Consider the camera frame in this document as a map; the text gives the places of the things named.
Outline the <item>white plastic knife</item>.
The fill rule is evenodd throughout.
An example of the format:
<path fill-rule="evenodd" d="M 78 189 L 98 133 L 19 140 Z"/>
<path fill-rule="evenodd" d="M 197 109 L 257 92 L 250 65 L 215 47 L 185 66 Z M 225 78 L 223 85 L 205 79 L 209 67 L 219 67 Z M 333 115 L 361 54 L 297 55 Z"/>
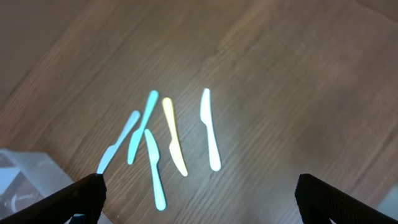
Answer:
<path fill-rule="evenodd" d="M 221 158 L 213 127 L 211 112 L 211 91 L 209 88 L 205 88 L 201 96 L 200 119 L 206 126 L 207 130 L 210 167 L 213 171 L 217 172 L 221 170 Z"/>

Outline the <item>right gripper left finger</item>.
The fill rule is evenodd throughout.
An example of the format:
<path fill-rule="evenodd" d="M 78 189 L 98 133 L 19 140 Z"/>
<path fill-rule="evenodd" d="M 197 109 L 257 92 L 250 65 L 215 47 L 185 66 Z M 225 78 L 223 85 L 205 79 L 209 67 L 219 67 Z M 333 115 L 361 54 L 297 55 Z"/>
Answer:
<path fill-rule="evenodd" d="M 1 224 L 97 224 L 106 200 L 101 174 L 90 174 L 37 203 L 1 220 Z"/>

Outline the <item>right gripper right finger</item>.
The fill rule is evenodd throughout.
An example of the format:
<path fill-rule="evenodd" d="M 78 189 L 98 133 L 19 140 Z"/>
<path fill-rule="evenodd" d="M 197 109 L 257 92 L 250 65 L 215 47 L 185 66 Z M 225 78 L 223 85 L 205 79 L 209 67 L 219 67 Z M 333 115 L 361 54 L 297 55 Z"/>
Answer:
<path fill-rule="evenodd" d="M 310 174 L 299 175 L 295 199 L 303 224 L 397 224 Z"/>

